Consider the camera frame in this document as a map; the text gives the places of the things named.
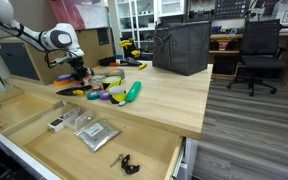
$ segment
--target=white cabinet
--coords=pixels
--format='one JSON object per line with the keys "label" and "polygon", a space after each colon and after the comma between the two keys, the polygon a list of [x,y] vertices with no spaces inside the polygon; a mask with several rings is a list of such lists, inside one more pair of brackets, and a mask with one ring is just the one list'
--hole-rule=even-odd
{"label": "white cabinet", "polygon": [[184,0],[159,0],[158,1],[158,16],[175,16],[185,13]]}
{"label": "white cabinet", "polygon": [[157,0],[115,0],[115,7],[120,37],[133,38],[142,56],[153,54]]}

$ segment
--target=chair wheel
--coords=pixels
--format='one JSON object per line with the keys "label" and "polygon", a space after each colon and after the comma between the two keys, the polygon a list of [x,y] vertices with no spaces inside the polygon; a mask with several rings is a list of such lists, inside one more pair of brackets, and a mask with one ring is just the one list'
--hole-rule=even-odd
{"label": "chair wheel", "polygon": [[271,90],[271,94],[276,94],[276,92],[277,92],[276,89]]}

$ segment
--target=black bag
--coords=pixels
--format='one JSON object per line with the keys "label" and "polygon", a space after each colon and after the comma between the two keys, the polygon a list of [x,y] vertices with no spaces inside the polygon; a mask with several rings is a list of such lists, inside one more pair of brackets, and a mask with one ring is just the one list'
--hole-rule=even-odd
{"label": "black bag", "polygon": [[153,66],[186,76],[206,69],[210,32],[206,21],[156,26]]}

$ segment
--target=black office chair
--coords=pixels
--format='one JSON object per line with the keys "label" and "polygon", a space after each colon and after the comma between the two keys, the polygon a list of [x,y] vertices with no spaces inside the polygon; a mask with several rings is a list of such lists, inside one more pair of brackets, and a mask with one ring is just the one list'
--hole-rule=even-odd
{"label": "black office chair", "polygon": [[255,84],[271,88],[271,94],[277,92],[275,87],[263,83],[262,79],[255,78],[255,74],[259,71],[278,70],[286,66],[284,61],[279,60],[281,53],[286,50],[278,47],[280,29],[278,19],[246,23],[239,55],[250,75],[236,77],[227,88],[230,89],[232,84],[248,83],[251,88],[250,96],[254,96]]}

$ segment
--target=gray wood floor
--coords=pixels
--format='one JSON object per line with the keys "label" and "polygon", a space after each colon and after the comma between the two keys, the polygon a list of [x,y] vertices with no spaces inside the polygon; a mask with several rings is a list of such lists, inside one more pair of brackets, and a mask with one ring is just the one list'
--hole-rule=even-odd
{"label": "gray wood floor", "polygon": [[255,87],[213,80],[194,167],[203,180],[288,180],[288,86]]}

